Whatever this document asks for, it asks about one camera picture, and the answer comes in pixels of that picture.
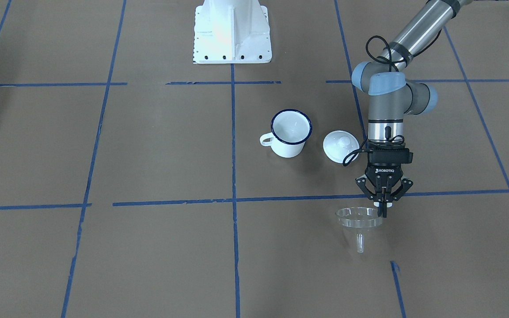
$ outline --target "blue joint cap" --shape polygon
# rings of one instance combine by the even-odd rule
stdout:
[[[364,68],[370,64],[370,62],[361,62],[359,65],[355,67],[355,70],[353,71],[353,75],[351,76],[351,82],[353,85],[355,85],[356,88],[358,88],[361,92],[364,92],[362,90],[362,72],[364,72]]]
[[[429,102],[428,106],[425,108],[425,110],[422,112],[422,114],[427,114],[430,111],[432,111],[435,106],[437,105],[437,101],[439,100],[439,95],[437,94],[436,89],[433,86],[430,86],[426,84],[426,86],[429,89]]]
[[[406,75],[402,72],[386,72],[370,77],[368,95],[384,95],[406,86]]]

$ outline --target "blue mug rim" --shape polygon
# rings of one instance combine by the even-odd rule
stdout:
[[[303,115],[303,117],[305,117],[305,119],[307,119],[307,121],[309,123],[309,132],[308,132],[308,135],[304,139],[302,139],[301,141],[297,141],[295,143],[290,143],[289,141],[282,140],[274,132],[274,120],[276,119],[276,117],[279,114],[284,113],[285,111],[295,111],[296,113],[300,113],[301,115]],[[306,114],[304,114],[302,111],[297,110],[297,109],[288,108],[288,109],[283,109],[283,110],[277,112],[276,115],[274,115],[274,117],[272,117],[272,121],[270,121],[270,131],[272,132],[272,134],[274,135],[274,137],[276,139],[280,140],[281,143],[285,143],[286,145],[299,145],[300,143],[305,142],[309,138],[309,136],[311,135],[311,131],[313,131],[313,126],[311,125],[311,120],[309,119],[309,117]]]

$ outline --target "robotiq logo text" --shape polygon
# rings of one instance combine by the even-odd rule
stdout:
[[[394,169],[376,169],[375,173],[379,173],[379,172],[392,172],[392,173],[394,173]]]

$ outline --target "white lid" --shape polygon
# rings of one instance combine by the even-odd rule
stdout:
[[[356,149],[359,149],[359,141],[346,131],[332,131],[323,139],[323,151],[329,159],[336,163],[343,163],[343,159]]]

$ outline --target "mug handle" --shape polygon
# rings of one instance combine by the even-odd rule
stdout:
[[[260,136],[260,144],[263,145],[264,147],[268,147],[269,145],[272,145],[273,140],[274,140],[274,135],[271,132],[265,133],[264,135]]]

